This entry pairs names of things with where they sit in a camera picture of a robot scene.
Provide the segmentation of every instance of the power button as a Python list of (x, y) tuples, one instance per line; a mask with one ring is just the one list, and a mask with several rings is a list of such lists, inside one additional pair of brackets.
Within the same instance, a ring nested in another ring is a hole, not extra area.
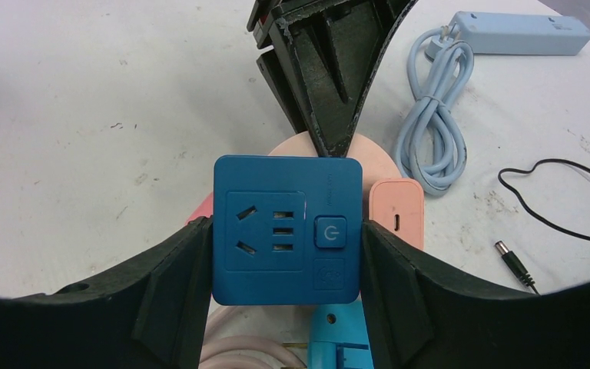
[(316, 246), (318, 248), (344, 248), (347, 239), (347, 221), (343, 217), (316, 219)]

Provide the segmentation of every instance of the light blue power strip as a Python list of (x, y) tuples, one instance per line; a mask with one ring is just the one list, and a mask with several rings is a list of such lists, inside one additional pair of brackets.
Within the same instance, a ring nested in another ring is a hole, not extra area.
[(361, 301), (320, 305), (311, 317), (308, 367), (374, 369)]
[(455, 40), (472, 47), (474, 54), (577, 55), (590, 40), (590, 31), (573, 17), (457, 12), (443, 35), (431, 39), (426, 55)]

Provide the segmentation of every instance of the black cable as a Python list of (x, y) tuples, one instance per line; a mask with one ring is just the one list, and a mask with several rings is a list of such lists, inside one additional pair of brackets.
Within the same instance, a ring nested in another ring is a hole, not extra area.
[(508, 266), (508, 269), (515, 275), (517, 280), (519, 280), (524, 286), (531, 288), (536, 294), (539, 294), (537, 288), (535, 288), (535, 281), (532, 280), (528, 269), (526, 269), (521, 260), (517, 258), (515, 252), (510, 251), (503, 241), (496, 242), (494, 247), (501, 254), (501, 259), (503, 259), (505, 265)]
[(557, 159), (557, 158), (550, 158), (550, 159), (543, 159), (540, 161), (537, 161), (535, 163), (535, 165), (532, 166), (532, 169), (530, 169), (529, 171), (524, 171), (522, 169), (516, 169), (516, 168), (504, 168), (499, 172), (499, 182), (501, 182), (501, 185), (503, 185), (503, 187), (509, 189), (513, 194), (515, 194), (515, 196), (517, 197), (517, 199), (519, 200), (519, 203), (521, 203), (521, 206), (523, 206), (523, 208), (528, 212), (528, 214), (530, 214), (531, 216), (533, 216), (535, 219), (537, 219), (538, 221), (548, 225), (550, 228), (555, 229), (556, 231), (560, 231), (564, 234), (568, 234), (571, 237), (575, 237), (575, 238), (580, 238), (582, 240), (585, 241), (590, 241), (590, 236), (586, 235), (586, 234), (579, 234), (577, 232), (574, 231), (570, 231), (566, 228), (560, 227), (559, 225), (549, 221), (548, 219), (542, 217), (541, 215), (537, 214), (536, 211), (532, 210), (524, 201), (523, 197), (521, 196), (521, 194), (519, 193), (519, 191), (517, 191), (516, 188), (514, 188), (513, 186), (511, 186), (508, 182), (503, 180), (502, 175), (504, 173), (517, 173), (520, 175), (529, 175), (532, 172), (535, 171), (535, 169), (542, 164), (546, 164), (546, 163), (556, 163), (556, 164), (563, 164), (563, 165), (570, 165), (572, 167), (575, 167), (577, 169), (580, 169), (582, 171), (586, 171), (587, 173), (590, 174), (590, 168), (585, 167), (582, 164), (578, 164), (574, 161), (570, 161), (570, 160), (566, 160), (566, 159)]

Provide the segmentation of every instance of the blue power socket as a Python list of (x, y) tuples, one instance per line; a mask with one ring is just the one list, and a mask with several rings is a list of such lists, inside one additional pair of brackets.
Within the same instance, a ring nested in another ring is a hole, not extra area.
[(308, 367), (374, 369), (360, 301), (322, 305), (311, 317)]
[(362, 178), (358, 161), (348, 158), (219, 158), (214, 299), (222, 305), (354, 301)]

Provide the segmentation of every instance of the blue plastic device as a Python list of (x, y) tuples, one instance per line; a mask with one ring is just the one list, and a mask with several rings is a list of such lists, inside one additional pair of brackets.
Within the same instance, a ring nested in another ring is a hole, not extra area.
[(223, 156), (214, 166), (214, 299), (345, 304), (359, 292), (363, 169), (348, 158)]
[(447, 34), (431, 39), (426, 55), (435, 54), (457, 37), (474, 54), (577, 55), (590, 40), (590, 31), (573, 17), (457, 12)]
[(308, 367), (316, 369), (374, 369), (360, 301), (315, 310), (308, 356)]

